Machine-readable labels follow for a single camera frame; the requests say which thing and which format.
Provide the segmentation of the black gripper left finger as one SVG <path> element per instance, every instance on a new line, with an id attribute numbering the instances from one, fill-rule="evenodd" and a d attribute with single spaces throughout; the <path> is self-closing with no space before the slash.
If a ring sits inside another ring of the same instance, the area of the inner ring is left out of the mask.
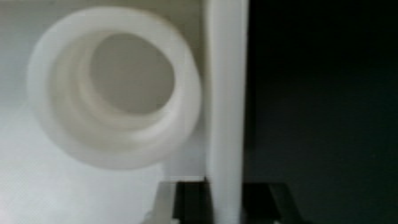
<path id="1" fill-rule="evenodd" d="M 158 184 L 147 224 L 213 224 L 211 192 L 206 180 Z"/>

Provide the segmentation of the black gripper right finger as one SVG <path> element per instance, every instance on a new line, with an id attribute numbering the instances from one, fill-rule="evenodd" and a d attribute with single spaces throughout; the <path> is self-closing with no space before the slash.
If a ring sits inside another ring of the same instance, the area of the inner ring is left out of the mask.
<path id="1" fill-rule="evenodd" d="M 243 184 L 245 224 L 311 224 L 284 183 Z"/>

